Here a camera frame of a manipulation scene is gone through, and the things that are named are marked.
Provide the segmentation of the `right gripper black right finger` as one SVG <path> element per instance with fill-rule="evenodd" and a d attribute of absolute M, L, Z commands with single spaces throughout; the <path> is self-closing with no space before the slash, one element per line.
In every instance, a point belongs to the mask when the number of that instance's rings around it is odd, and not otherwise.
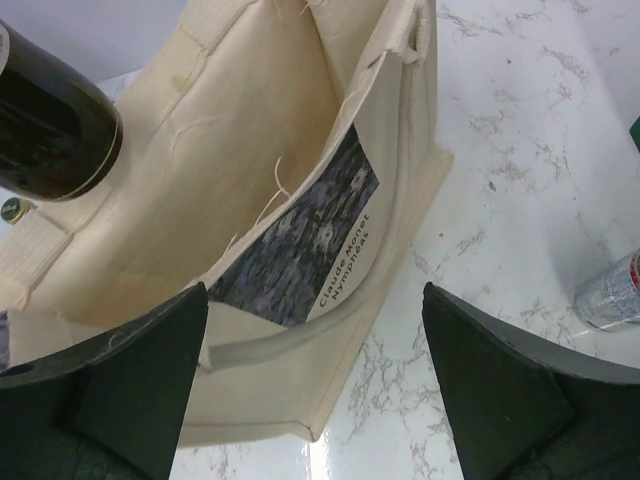
<path fill-rule="evenodd" d="M 422 318 L 466 479 L 636 479 L 639 371 L 427 283 Z"/>

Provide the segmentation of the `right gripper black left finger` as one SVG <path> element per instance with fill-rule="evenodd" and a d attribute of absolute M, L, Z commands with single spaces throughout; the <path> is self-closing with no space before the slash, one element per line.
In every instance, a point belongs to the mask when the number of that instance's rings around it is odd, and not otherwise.
<path fill-rule="evenodd" d="M 207 322 L 198 283 L 1 373 L 4 479 L 169 477 Z"/>

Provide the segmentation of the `Coca-Cola glass bottle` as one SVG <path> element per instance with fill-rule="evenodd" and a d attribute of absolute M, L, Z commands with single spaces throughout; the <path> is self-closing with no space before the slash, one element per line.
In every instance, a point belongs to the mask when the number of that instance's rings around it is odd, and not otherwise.
<path fill-rule="evenodd" d="M 1 186 L 67 201 L 98 185 L 123 140 L 109 98 L 74 68 L 1 25 Z"/>

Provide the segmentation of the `cream canvas Monet tote bag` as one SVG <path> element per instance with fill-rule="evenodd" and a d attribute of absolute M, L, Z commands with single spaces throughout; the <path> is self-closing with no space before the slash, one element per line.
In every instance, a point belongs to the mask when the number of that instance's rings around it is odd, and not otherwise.
<path fill-rule="evenodd" d="M 184 446 L 318 439 L 451 168 L 432 1 L 191 1 L 117 100 L 105 182 L 1 243 L 1 365 L 195 283 Z"/>

